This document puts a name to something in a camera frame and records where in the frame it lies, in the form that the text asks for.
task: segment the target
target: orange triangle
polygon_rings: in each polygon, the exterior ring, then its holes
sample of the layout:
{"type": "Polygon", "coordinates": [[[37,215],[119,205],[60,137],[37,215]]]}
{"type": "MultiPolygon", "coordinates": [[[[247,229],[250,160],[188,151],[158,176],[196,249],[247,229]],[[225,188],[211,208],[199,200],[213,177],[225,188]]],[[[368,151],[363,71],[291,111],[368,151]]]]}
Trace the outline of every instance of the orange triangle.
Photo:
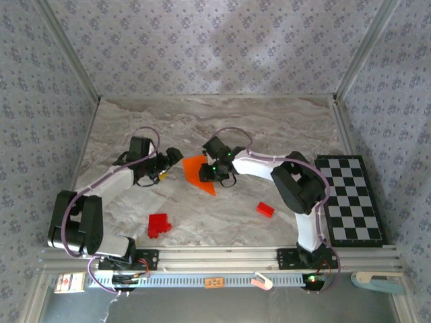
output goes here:
{"type": "Polygon", "coordinates": [[[216,190],[212,182],[201,182],[199,179],[199,170],[201,165],[207,162],[205,155],[199,155],[183,159],[184,174],[187,182],[199,187],[201,190],[208,192],[211,195],[216,196],[216,190]]]}

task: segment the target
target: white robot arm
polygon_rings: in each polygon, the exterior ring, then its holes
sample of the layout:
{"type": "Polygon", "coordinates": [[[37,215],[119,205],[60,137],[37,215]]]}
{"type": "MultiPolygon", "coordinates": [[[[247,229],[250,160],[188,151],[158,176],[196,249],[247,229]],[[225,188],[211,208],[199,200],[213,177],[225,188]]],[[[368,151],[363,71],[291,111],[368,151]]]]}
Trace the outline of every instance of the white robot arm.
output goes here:
{"type": "MultiPolygon", "coordinates": [[[[233,176],[253,175],[274,182],[285,204],[295,213],[298,245],[310,253],[319,248],[321,240],[316,228],[315,206],[325,196],[325,185],[315,173],[284,161],[285,156],[253,153],[243,147],[231,150],[217,137],[210,139],[203,148],[215,161],[211,165],[202,165],[199,171],[202,182],[222,181],[229,178],[229,173],[233,176]]],[[[307,162],[298,152],[287,157],[307,162]]]]}
{"type": "Polygon", "coordinates": [[[78,191],[60,192],[55,201],[48,232],[48,245],[65,248],[61,239],[61,224],[69,203],[77,196],[77,192],[84,191],[67,215],[65,235],[69,249],[78,254],[97,254],[122,262],[131,262],[135,252],[135,241],[132,238],[104,233],[102,210],[123,191],[135,184],[141,186],[139,180],[144,176],[152,181],[151,185],[159,183],[160,176],[183,158],[178,149],[171,147],[166,150],[166,155],[156,151],[154,157],[139,161],[155,150],[151,139],[132,137],[129,150],[114,162],[107,173],[78,191]],[[72,216],[79,214],[80,221],[71,219],[72,216]]]}

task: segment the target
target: chessboard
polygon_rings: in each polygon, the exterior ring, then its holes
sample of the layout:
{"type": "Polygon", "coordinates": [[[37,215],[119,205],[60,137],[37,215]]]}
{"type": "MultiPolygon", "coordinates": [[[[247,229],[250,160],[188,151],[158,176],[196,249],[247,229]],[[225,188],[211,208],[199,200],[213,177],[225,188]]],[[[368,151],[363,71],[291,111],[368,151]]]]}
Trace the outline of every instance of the chessboard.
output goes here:
{"type": "Polygon", "coordinates": [[[381,247],[387,244],[362,156],[320,155],[316,167],[331,186],[325,204],[334,247],[381,247]]]}

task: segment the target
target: gray marble tabletop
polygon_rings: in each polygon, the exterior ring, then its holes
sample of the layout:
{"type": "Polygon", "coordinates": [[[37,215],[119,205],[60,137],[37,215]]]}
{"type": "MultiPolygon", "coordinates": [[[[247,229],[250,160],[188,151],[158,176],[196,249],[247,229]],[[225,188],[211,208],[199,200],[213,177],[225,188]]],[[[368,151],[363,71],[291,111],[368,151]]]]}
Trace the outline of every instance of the gray marble tabletop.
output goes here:
{"type": "MultiPolygon", "coordinates": [[[[156,128],[160,150],[181,150],[184,157],[222,127],[240,127],[254,139],[252,150],[273,155],[300,151],[312,162],[318,154],[343,153],[328,103],[306,98],[148,98],[102,100],[79,170],[77,188],[102,175],[128,149],[131,133],[142,125],[156,128]]],[[[138,135],[154,138],[149,131],[138,135]]],[[[247,144],[236,131],[220,134],[231,148],[247,144]]],[[[215,184],[217,196],[185,180],[182,163],[151,188],[134,186],[104,210],[104,230],[131,236],[138,246],[293,245],[298,230],[293,212],[268,180],[239,176],[232,188],[215,184]],[[271,219],[255,211],[259,202],[275,209],[271,219]],[[147,236],[148,215],[167,213],[172,229],[157,239],[147,236]]]]}

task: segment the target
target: wall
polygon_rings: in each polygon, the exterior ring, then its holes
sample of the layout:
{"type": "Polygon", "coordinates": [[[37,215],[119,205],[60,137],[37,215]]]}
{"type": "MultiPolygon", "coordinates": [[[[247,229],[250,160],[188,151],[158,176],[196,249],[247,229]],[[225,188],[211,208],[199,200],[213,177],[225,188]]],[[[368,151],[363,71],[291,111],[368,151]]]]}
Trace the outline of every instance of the wall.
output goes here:
{"type": "Polygon", "coordinates": [[[101,96],[335,92],[381,0],[49,1],[101,96]]]}
{"type": "Polygon", "coordinates": [[[15,322],[94,104],[30,0],[2,1],[0,322],[15,322]]]}
{"type": "Polygon", "coordinates": [[[431,322],[431,4],[401,1],[347,93],[387,231],[431,322]]]}

